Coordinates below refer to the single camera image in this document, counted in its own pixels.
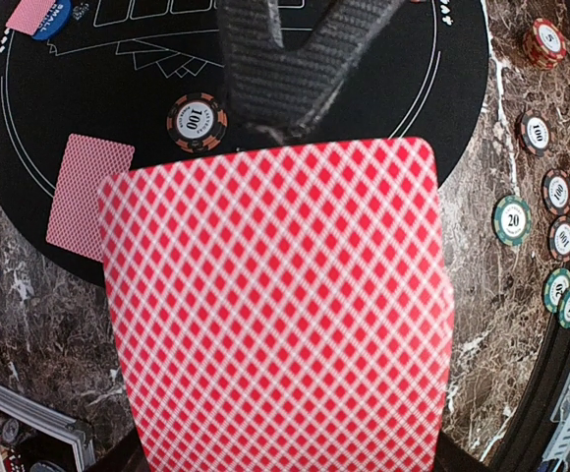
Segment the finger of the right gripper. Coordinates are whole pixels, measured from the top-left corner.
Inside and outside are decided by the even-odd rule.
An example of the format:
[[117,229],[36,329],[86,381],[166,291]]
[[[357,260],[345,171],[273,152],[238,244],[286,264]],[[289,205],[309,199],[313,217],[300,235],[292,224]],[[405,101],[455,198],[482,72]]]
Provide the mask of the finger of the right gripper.
[[277,2],[219,2],[228,110],[272,138],[311,134],[401,5],[335,1],[309,38],[288,49]]

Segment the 100 chips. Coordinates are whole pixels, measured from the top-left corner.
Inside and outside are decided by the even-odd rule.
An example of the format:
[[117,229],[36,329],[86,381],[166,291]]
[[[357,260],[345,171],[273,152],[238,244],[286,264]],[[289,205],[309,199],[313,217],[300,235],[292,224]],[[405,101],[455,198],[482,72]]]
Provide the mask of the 100 chips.
[[201,153],[217,148],[228,129],[228,116],[215,97],[206,92],[178,98],[166,116],[166,129],[183,151]]

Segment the dealt card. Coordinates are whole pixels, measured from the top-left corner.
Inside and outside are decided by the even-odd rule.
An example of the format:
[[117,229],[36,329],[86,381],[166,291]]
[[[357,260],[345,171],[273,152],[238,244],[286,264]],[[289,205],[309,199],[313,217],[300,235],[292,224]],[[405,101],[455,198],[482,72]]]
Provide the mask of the dealt card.
[[49,214],[46,242],[100,262],[97,189],[104,178],[127,171],[135,148],[72,134],[67,140]]
[[55,3],[55,0],[20,0],[6,22],[6,28],[34,35]]

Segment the red-backed card deck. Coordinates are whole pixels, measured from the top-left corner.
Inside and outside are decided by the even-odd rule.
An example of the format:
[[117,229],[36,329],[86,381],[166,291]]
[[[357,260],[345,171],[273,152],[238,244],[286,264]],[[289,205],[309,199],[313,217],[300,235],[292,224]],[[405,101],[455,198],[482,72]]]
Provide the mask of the red-backed card deck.
[[98,190],[153,471],[429,471],[453,287],[419,138],[157,165]]

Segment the blue small blind button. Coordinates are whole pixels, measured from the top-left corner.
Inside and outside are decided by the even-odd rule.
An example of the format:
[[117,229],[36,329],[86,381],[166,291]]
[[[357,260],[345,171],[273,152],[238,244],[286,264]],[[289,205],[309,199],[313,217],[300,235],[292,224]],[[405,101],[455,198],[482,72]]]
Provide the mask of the blue small blind button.
[[36,41],[46,41],[54,37],[69,22],[72,10],[71,0],[55,1],[31,38]]

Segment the black orange 100 chip stack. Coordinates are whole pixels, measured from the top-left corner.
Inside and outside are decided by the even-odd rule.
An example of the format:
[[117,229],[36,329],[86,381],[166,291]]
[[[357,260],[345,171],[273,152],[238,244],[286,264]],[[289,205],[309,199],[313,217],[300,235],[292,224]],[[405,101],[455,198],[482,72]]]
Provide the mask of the black orange 100 chip stack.
[[551,129],[546,118],[536,110],[527,110],[517,120],[520,143],[528,153],[543,157],[551,143]]

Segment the red 5 chip stack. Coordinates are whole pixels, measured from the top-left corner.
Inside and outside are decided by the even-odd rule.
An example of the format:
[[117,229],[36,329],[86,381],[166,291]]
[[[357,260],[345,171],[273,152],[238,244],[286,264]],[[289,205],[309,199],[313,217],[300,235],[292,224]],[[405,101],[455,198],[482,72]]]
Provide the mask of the red 5 chip stack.
[[525,32],[523,50],[532,65],[551,70],[567,55],[566,39],[550,20],[536,18]]

